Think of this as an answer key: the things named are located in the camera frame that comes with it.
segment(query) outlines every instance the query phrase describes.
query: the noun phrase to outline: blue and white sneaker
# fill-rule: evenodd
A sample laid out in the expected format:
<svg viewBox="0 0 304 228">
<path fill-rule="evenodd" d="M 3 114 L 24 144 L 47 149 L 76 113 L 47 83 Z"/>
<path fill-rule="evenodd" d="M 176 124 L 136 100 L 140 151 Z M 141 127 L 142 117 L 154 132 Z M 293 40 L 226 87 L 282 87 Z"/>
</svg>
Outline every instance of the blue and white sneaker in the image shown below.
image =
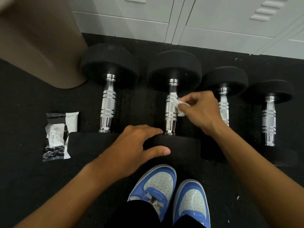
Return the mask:
<svg viewBox="0 0 304 228">
<path fill-rule="evenodd" d="M 169 165 L 158 165 L 148 170 L 136 183 L 128 201 L 144 200 L 149 202 L 158 214 L 160 221 L 171 201 L 176 185 L 176 172 Z"/>
<path fill-rule="evenodd" d="M 173 203 L 173 224 L 183 215 L 189 215 L 210 228 L 210 215 L 205 191 L 193 179 L 183 181 L 176 192 Z"/>
</svg>

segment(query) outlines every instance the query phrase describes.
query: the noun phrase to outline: person's left arm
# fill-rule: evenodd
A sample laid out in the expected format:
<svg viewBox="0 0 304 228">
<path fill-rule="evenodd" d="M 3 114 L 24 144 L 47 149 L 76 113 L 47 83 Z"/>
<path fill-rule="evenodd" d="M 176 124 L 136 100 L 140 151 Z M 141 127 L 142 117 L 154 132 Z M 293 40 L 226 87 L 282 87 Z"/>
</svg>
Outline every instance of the person's left arm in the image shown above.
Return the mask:
<svg viewBox="0 0 304 228">
<path fill-rule="evenodd" d="M 170 150 L 164 146 L 143 150 L 145 140 L 162 133 L 161 129 L 147 125 L 127 126 L 108 149 L 15 228 L 74 226 L 106 188 L 134 173 L 146 161 L 170 154 Z"/>
</svg>

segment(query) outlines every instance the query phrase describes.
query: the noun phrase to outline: black pants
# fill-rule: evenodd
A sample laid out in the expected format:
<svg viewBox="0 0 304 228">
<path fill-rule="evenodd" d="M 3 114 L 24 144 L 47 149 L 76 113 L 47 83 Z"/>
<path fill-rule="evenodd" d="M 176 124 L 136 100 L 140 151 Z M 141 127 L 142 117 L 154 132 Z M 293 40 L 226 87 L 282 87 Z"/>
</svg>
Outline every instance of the black pants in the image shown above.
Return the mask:
<svg viewBox="0 0 304 228">
<path fill-rule="evenodd" d="M 110 227 L 160 227 L 158 215 L 153 206 L 142 200 L 125 202 L 114 212 L 112 217 L 105 224 L 105 228 Z M 194 218 L 184 215 L 179 218 L 173 226 L 205 228 Z"/>
</svg>

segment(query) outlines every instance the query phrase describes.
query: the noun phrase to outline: forearm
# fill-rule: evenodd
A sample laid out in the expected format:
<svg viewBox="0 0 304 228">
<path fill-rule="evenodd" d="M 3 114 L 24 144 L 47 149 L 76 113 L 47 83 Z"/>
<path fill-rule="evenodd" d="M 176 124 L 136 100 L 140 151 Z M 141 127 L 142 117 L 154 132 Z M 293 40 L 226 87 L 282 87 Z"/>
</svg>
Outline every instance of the forearm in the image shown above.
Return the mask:
<svg viewBox="0 0 304 228">
<path fill-rule="evenodd" d="M 109 176 L 103 171 L 96 175 L 92 165 L 88 164 L 65 187 L 15 227 L 72 227 L 111 184 Z"/>
<path fill-rule="evenodd" d="M 219 123 L 211 134 L 274 227 L 304 227 L 304 188 L 272 165 L 238 134 Z"/>
</svg>

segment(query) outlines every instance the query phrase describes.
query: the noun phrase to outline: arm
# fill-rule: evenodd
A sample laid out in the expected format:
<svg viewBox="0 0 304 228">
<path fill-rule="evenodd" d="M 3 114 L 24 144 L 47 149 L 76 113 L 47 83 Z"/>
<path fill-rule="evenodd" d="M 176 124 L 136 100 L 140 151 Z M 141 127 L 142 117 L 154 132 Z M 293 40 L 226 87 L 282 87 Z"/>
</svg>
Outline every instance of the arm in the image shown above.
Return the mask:
<svg viewBox="0 0 304 228">
<path fill-rule="evenodd" d="M 304 227 L 304 188 L 272 165 L 222 120 L 211 91 L 190 93 L 179 109 L 211 136 L 272 227 Z"/>
<path fill-rule="evenodd" d="M 74 226 L 106 188 L 131 175 L 151 158 L 170 154 L 170 150 L 164 146 L 143 150 L 145 140 L 161 133 L 161 129 L 147 125 L 127 126 L 108 149 L 15 228 Z"/>
</svg>

